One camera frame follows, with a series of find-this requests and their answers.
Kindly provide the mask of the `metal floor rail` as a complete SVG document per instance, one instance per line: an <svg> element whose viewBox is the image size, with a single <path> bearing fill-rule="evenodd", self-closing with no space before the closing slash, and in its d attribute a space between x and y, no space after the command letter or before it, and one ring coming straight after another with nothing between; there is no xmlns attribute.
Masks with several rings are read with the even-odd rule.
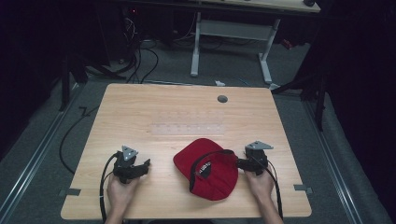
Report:
<svg viewBox="0 0 396 224"><path fill-rule="evenodd" d="M349 187L336 163L336 160L332 154L330 145L324 135L324 133L318 128L315 121L314 108L310 103L303 102L304 111L308 116L308 119L315 130L317 139L320 144L320 149L323 154L324 163L328 169L330 177L332 179L334 188L337 192L338 198L345 210L346 216L350 224L363 224L361 215L357 209L357 206L351 196Z"/></svg>
<svg viewBox="0 0 396 224"><path fill-rule="evenodd" d="M61 106L61 88L31 118L17 142L0 161L0 224L8 224L24 192L50 150L53 138L76 101L84 84L73 84L71 98Z"/></svg>

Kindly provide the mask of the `clear tape strip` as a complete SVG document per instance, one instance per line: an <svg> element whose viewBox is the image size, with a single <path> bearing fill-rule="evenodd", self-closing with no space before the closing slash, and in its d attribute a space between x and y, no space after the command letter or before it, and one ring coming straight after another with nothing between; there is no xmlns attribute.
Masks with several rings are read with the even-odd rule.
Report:
<svg viewBox="0 0 396 224"><path fill-rule="evenodd" d="M154 123L151 133L156 135L223 135L224 127L218 123Z"/></svg>

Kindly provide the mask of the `red baseball cap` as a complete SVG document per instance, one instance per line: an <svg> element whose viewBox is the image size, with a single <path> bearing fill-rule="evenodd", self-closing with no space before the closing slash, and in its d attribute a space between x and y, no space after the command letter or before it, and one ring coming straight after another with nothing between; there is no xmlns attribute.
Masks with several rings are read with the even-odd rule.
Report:
<svg viewBox="0 0 396 224"><path fill-rule="evenodd" d="M189 180L190 193L209 201L227 198L237 183L237 156L207 138L191 142L173 162Z"/></svg>

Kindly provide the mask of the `white desk frame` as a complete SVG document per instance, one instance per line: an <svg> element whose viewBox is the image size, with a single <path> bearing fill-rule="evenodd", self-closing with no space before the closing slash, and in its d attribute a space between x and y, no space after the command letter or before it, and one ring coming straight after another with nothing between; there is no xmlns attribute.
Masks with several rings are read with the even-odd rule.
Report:
<svg viewBox="0 0 396 224"><path fill-rule="evenodd" d="M219 7L236 7L242 9L268 9L271 12L297 12L303 14L318 14L321 11L316 3L312 7L304 4L304 0L196 0L202 7L211 4ZM195 37L194 49L191 59L191 76L197 77L199 74L200 62L200 40L202 35L230 37L246 40L264 41L266 43L263 52L258 54L264 82L272 84L273 80L268 67L267 57L273 45L281 19L274 18L271 25L253 24L252 22L241 21L220 21L219 19L203 19L200 12L195 16Z"/></svg>

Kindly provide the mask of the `black metal stand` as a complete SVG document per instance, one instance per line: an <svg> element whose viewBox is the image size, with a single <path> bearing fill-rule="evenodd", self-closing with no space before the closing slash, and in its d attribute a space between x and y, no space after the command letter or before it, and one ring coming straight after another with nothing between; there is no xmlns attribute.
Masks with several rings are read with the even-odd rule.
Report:
<svg viewBox="0 0 396 224"><path fill-rule="evenodd" d="M70 102L70 77L73 77L78 84L85 84L88 75L85 72L84 60L80 55L66 54L62 60L62 103L60 110L65 111Z"/></svg>
<svg viewBox="0 0 396 224"><path fill-rule="evenodd" d="M324 111L324 100L326 92L327 73L316 72L311 75L297 78L292 82L289 82L283 86L277 87L271 90L272 94L279 94L283 91L296 89L297 87L302 88L300 98L303 101L316 101L316 109L314 111L314 122L317 128L322 132L322 117Z"/></svg>

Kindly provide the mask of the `person's right hand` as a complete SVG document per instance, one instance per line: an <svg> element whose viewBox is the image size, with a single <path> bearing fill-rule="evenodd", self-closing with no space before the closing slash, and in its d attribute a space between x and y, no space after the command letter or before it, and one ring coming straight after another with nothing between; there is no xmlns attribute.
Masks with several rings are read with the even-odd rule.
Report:
<svg viewBox="0 0 396 224"><path fill-rule="evenodd" d="M272 201L272 191L274 187L273 178L267 171L261 175L256 175L253 172L245 171L247 182L252 195L258 203L265 204Z"/></svg>

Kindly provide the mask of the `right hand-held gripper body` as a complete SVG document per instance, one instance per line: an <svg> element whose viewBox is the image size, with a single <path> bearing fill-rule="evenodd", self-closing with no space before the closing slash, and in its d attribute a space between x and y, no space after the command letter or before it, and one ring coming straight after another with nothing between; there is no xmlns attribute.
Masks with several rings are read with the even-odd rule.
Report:
<svg viewBox="0 0 396 224"><path fill-rule="evenodd" d="M255 141L245 146L245 155L247 157L245 169L261 175L268 167L268 159L265 154L266 149L273 149L272 146L262 142Z"/></svg>

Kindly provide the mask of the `person's left hand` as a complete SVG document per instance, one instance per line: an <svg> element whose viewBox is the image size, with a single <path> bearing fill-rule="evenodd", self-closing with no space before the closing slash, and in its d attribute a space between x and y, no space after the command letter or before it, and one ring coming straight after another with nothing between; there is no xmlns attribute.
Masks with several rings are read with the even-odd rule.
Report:
<svg viewBox="0 0 396 224"><path fill-rule="evenodd" d="M108 218L124 216L134 197L139 180L140 178L134 178L129 183L123 184L118 177L114 175L109 177L106 192L111 208L107 215Z"/></svg>

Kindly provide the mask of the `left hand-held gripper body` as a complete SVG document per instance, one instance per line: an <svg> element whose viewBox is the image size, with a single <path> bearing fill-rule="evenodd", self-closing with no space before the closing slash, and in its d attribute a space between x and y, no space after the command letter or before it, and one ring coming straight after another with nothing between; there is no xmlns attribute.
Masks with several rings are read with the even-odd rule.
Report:
<svg viewBox="0 0 396 224"><path fill-rule="evenodd" d="M137 177L134 167L137 154L137 150L127 146L122 146L121 151L117 152L117 160L114 163L113 174L122 184L127 184L129 180Z"/></svg>

